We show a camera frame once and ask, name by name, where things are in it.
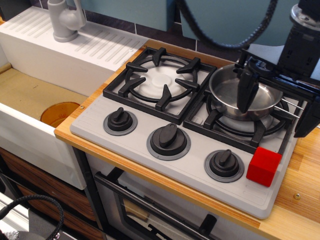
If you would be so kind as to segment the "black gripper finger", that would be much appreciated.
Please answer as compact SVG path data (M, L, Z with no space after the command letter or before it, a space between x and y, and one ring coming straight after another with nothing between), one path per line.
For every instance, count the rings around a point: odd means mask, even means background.
M296 124L295 138L305 138L320 123L320 95L308 102Z
M259 89L259 76L248 67L239 69L237 73L239 78L237 90L237 108L241 113L246 113L253 103L253 100Z

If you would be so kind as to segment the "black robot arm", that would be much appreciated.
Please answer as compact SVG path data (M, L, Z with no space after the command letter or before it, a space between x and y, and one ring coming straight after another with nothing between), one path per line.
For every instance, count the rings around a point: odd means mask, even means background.
M293 26L283 46L251 44L234 72L240 82L237 107L245 113L262 83L307 104L295 127L306 137L320 123L320 2L301 0L290 11Z

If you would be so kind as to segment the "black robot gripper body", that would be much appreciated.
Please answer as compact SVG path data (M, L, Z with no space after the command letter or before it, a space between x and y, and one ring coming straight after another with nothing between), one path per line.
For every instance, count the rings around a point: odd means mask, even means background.
M320 33L291 31L283 46L251 44L242 51L245 67L262 82L297 97L320 95Z

